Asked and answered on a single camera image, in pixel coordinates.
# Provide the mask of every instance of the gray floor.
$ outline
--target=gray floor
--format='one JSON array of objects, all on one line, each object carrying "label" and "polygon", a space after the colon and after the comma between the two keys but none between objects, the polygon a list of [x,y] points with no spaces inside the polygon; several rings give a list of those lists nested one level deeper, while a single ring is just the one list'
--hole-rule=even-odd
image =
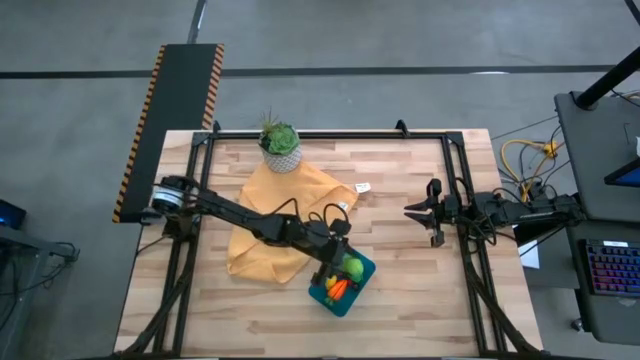
[{"label": "gray floor", "polygon": [[[195,3],[0,0],[0,71],[149,69],[161,44],[186,40]],[[211,0],[198,41],[224,42],[225,68],[584,65],[619,61],[638,35],[622,0]],[[256,128],[272,107],[298,128],[388,128],[402,118],[498,135],[552,116],[554,94],[600,75],[223,79],[215,117],[223,128]],[[50,290],[37,290],[23,359],[106,355],[113,346],[139,228],[112,224],[111,211],[146,86],[0,80],[0,198],[28,209],[30,233],[82,249]],[[619,90],[636,88],[638,76]],[[556,126],[503,137],[496,153],[511,138],[545,141]],[[508,158],[516,164],[517,150]],[[575,191],[569,166],[552,179],[558,192]],[[571,292],[531,290],[547,350],[637,358],[636,347],[568,329],[577,316]]]}]

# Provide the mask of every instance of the yellow towel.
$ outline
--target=yellow towel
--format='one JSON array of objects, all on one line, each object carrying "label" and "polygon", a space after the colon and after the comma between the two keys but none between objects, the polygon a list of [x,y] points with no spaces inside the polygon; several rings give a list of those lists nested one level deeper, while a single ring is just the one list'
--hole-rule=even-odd
[{"label": "yellow towel", "polygon": [[[309,213],[322,210],[329,203],[345,203],[351,210],[358,194],[348,186],[302,161],[292,172],[278,174],[264,163],[258,166],[240,192],[240,204],[266,214],[290,198],[296,198],[303,221]],[[280,213],[294,214],[293,204]],[[328,223],[342,214],[327,209]],[[307,263],[309,257],[293,248],[270,247],[256,240],[249,231],[235,226],[231,233],[227,269],[240,277],[285,283]]]}]

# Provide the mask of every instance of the white plant pot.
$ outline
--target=white plant pot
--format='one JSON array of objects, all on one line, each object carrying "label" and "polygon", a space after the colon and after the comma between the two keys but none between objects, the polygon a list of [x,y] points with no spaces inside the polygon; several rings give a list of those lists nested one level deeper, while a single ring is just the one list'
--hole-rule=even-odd
[{"label": "white plant pot", "polygon": [[265,149],[260,147],[262,150],[262,155],[264,156],[264,162],[267,164],[269,169],[273,172],[277,173],[288,173],[300,164],[300,159],[302,159],[302,152],[300,151],[300,145],[296,146],[296,149],[289,155],[273,155],[269,154]]}]

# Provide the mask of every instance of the keyboard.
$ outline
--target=keyboard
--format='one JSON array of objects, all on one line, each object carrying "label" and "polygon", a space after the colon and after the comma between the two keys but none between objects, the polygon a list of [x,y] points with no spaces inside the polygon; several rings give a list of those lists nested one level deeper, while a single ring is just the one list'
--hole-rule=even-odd
[{"label": "keyboard", "polygon": [[586,240],[584,251],[594,294],[640,297],[640,243]]}]

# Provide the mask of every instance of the butcher block tabletop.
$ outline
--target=butcher block tabletop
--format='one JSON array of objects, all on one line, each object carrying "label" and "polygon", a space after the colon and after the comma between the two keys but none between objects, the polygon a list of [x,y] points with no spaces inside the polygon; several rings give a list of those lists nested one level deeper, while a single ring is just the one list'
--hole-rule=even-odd
[{"label": "butcher block tabletop", "polygon": [[[488,131],[461,132],[476,192],[500,187]],[[163,176],[185,174],[192,135],[193,131],[167,132],[156,182]],[[349,214],[353,227],[348,237],[355,249],[376,263],[375,274],[349,313],[336,317],[307,292],[319,266],[314,259],[282,285],[229,275],[226,258],[232,226],[207,216],[198,245],[182,356],[477,355],[455,229],[443,225],[445,244],[431,248],[430,231],[403,215],[404,206],[426,198],[425,187],[434,177],[442,180],[443,194],[448,192],[440,141],[302,140],[301,147],[303,161],[342,183],[371,184],[371,191],[360,194]],[[196,179],[203,157],[200,154]],[[255,140],[216,140],[207,185],[237,200],[261,162]],[[139,247],[161,233],[161,225],[145,227]],[[128,347],[158,309],[170,249],[171,240],[163,240],[135,260],[116,351]],[[488,253],[500,306],[525,338],[541,348],[515,242],[499,237],[496,246],[488,245]],[[171,348],[176,313],[174,306],[166,348]],[[487,311],[483,319],[487,343],[493,348]]]}]

